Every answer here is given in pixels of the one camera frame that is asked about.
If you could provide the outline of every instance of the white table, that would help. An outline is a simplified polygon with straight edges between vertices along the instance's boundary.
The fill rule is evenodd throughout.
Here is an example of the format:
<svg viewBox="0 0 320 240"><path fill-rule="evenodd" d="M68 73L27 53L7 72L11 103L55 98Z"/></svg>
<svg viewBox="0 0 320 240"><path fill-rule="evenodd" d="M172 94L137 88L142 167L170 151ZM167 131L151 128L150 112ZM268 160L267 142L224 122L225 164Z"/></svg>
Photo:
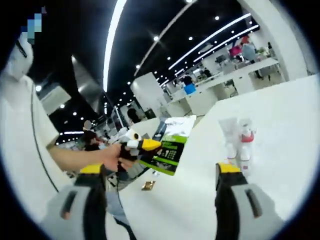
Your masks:
<svg viewBox="0 0 320 240"><path fill-rule="evenodd" d="M168 103L168 112L173 117L182 117L189 111L197 116L203 116L217 101L229 97L224 90L223 83L233 80L239 95L253 92L256 89L253 85L250 73L272 65L277 65L278 63L278 60L267 58L237 69L226 75L209 77L209 79L213 80L199 85L195 92L187 96L179 96L179 98Z"/></svg>
<svg viewBox="0 0 320 240"><path fill-rule="evenodd" d="M120 192L137 239L214 239L215 164L226 156L218 120L230 116L250 117L257 127L247 180L274 200L282 219L290 219L318 167L319 87L311 76L219 101L192 130L175 176L155 177L149 170ZM141 191L150 180L156 180L153 190Z"/></svg>

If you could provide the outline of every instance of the gold object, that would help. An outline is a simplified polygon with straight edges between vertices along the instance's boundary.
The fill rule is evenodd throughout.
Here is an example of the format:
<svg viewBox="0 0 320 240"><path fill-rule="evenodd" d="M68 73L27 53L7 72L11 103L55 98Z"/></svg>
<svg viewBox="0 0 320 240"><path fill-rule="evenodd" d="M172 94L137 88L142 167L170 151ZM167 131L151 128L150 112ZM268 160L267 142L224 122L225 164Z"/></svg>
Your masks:
<svg viewBox="0 0 320 240"><path fill-rule="evenodd" d="M146 181L145 184L142 186L142 191L151 191L154 187L156 181Z"/></svg>

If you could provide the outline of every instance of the ceiling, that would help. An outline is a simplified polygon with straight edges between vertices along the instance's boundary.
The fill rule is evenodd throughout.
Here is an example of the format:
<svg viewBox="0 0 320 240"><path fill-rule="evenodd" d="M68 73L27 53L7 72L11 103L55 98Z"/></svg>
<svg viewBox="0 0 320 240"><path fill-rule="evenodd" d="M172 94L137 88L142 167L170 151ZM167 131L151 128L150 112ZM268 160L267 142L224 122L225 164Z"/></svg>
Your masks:
<svg viewBox="0 0 320 240"><path fill-rule="evenodd" d="M34 61L29 75L43 87L59 83L71 96L64 109L50 115L59 132L81 131L83 120L80 117L97 120L103 114L104 102L109 103L110 113L113 104L121 106L134 100L127 82L134 80L136 65L154 43L154 36L159 35L186 6L185 0L127 0L113 42L108 92L100 99L100 111L95 112L78 92L71 56L102 88L106 41L115 4L116 0L70 0L50 1L45 5L42 31L35 34L32 46ZM156 77L163 75L160 83L165 77L173 80L175 70L185 67L185 61L191 63L197 58L198 50L172 70L168 70L169 66L210 34L243 14L236 0L198 0L160 39L137 77L157 71ZM222 42L232 36L231 30L238 33L246 28L245 21L241 21L212 40Z"/></svg>

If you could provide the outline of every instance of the ceiling light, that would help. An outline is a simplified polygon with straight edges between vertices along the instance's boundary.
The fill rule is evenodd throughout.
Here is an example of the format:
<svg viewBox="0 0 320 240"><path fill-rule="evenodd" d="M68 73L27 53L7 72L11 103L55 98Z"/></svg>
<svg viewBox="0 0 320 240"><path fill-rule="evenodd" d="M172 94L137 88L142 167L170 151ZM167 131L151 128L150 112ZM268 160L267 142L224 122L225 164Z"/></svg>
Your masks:
<svg viewBox="0 0 320 240"><path fill-rule="evenodd" d="M232 25L238 23L239 21L247 18L251 16L251 13L247 13L235 20L233 20L232 22L229 22L227 25L223 26L222 28L220 28L219 30L215 31L213 34L211 34L210 36L208 36L206 39L204 39L203 41L201 41L200 43L198 43L196 46L194 46L191 50L189 50L186 54L184 54L182 57L180 57L174 64L172 64L168 70L171 70L175 65L177 65L178 63L180 63L186 56L188 56L189 54L191 54L194 50L196 50L198 47L200 47L202 44L204 44L205 42L207 42L208 40L212 39L214 36L216 36L217 34L221 33L222 31L226 30L227 28L231 27Z"/></svg>
<svg viewBox="0 0 320 240"><path fill-rule="evenodd" d="M178 76L178 74L181 73L181 72L183 72L183 71L184 71L184 69L182 68L182 69L180 69L177 73L175 73L174 75L175 75L175 76Z"/></svg>
<svg viewBox="0 0 320 240"><path fill-rule="evenodd" d="M111 58L111 50L114 44L114 39L116 35L116 30L120 20L121 13L125 7L127 0L117 0L114 6L112 18L109 25L109 30L107 33L105 52L104 52L104 66L103 66L103 90L107 92L108 90L108 74L109 74L109 65Z"/></svg>
<svg viewBox="0 0 320 240"><path fill-rule="evenodd" d="M40 92L41 89L42 89L42 86L40 86L40 85L38 85L38 86L35 87L35 90L36 90L37 92Z"/></svg>
<svg viewBox="0 0 320 240"><path fill-rule="evenodd" d="M231 41L231 40L233 40L233 39L235 39L235 38L237 38L237 37L239 37L239 36L241 36L241 35L249 32L249 31L251 31L251 30L253 30L253 29L256 29L256 28L258 28L258 27L259 27L258 24L257 24L257 25L254 25L254 26L252 26L252 27L250 27L250 28L248 28L248 29L246 29L246 30L244 30L244 31L242 31L242 32L240 32L240 33L238 33L238 34L230 37L229 39L223 41L222 43L218 44L217 46L213 47L212 49L210 49L210 50L208 50L207 52L205 52L204 54L202 54L200 57L198 57L198 58L196 58L195 60L193 60L193 62L196 62L196 61L198 61L200 58L202 58L202 57L204 57L204 56L206 56L206 55L208 55L208 54L210 54L210 53L213 53L214 50L220 48L220 47L223 46L225 43L227 43L227 42L229 42L229 41Z"/></svg>
<svg viewBox="0 0 320 240"><path fill-rule="evenodd" d="M65 131L64 134L68 135L68 134L83 134L83 131Z"/></svg>
<svg viewBox="0 0 320 240"><path fill-rule="evenodd" d="M162 87L163 85L166 85L166 83L169 82L169 79L165 82L163 82L162 84L160 84L160 87Z"/></svg>

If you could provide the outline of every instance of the recessed light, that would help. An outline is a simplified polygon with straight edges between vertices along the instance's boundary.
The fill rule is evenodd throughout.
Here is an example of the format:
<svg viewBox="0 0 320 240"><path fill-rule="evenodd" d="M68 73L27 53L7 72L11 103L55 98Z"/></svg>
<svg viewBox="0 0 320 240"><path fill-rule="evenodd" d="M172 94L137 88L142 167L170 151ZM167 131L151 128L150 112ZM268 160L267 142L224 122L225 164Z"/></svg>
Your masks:
<svg viewBox="0 0 320 240"><path fill-rule="evenodd" d="M40 86L40 85L38 85L38 86L35 87L35 90L36 90L37 92L40 92L41 89L42 89L42 86Z"/></svg>

